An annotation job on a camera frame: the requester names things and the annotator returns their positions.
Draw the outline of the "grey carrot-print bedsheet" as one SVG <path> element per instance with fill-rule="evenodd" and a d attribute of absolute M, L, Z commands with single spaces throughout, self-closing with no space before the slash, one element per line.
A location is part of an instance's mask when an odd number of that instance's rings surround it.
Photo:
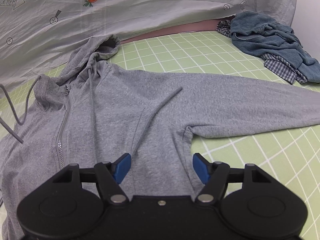
<path fill-rule="evenodd" d="M 92 36 L 121 40 L 243 10 L 291 24 L 297 0 L 1 0 L 1 84 L 15 89 L 65 63 Z"/>

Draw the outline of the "blue checkered shirt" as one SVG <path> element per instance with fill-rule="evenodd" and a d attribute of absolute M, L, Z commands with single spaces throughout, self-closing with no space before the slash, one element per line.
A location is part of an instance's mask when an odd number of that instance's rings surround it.
<path fill-rule="evenodd" d="M 222 20 L 217 24 L 216 31 L 226 37 L 231 38 L 231 20 Z M 273 55 L 270 53 L 264 53 L 259 56 L 264 60 L 264 66 L 288 82 L 289 84 L 294 84 L 298 81 L 300 84 L 307 83 L 307 78 L 295 70 L 285 59 L 280 56 Z"/>

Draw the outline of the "green grid-pattern mat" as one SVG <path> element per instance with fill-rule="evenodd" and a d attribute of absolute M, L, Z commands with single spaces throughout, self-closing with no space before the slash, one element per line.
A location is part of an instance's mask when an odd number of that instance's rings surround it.
<path fill-rule="evenodd" d="M 280 82 L 261 59 L 242 53 L 215 31 L 129 42 L 110 61 L 131 71 L 227 74 Z M 309 214 L 302 236 L 319 239 L 319 126 L 222 139 L 196 136 L 189 152 L 231 167 L 259 165 L 304 200 Z"/>

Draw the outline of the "grey zip-up hoodie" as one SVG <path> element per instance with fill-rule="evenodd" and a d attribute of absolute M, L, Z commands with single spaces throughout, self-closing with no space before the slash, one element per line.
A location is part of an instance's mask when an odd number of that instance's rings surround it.
<path fill-rule="evenodd" d="M 23 125 L 1 140 L 4 239 L 20 239 L 19 202 L 62 168 L 129 153 L 131 197 L 195 196 L 194 135 L 223 138 L 319 124 L 319 93 L 246 77 L 125 70 L 116 35 L 92 37 L 58 77 L 41 75 Z"/>

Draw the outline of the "blue denim garment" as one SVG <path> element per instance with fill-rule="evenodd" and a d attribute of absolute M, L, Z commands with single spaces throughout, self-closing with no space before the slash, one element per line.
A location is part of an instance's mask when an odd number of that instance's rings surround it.
<path fill-rule="evenodd" d="M 231 20 L 231 39 L 242 52 L 278 56 L 306 81 L 319 83 L 319 62 L 303 49 L 291 27 L 274 18 L 252 11 L 238 13 Z"/>

